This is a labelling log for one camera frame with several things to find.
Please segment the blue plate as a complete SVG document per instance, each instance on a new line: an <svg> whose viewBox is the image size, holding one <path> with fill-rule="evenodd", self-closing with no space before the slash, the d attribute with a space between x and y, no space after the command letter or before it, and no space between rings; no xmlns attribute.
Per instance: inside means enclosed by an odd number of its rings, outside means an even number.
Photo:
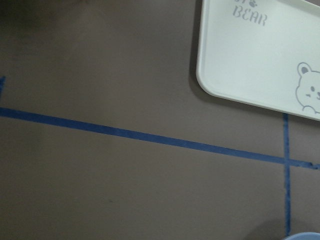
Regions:
<svg viewBox="0 0 320 240"><path fill-rule="evenodd" d="M285 240L320 240L320 233L317 232L301 232L285 238Z"/></svg>

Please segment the cream bear tray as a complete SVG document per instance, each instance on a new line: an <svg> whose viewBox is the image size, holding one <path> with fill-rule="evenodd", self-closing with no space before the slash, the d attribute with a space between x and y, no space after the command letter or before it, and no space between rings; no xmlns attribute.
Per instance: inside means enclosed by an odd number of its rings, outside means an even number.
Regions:
<svg viewBox="0 0 320 240"><path fill-rule="evenodd" d="M320 7L203 1L196 77L209 95L319 120Z"/></svg>

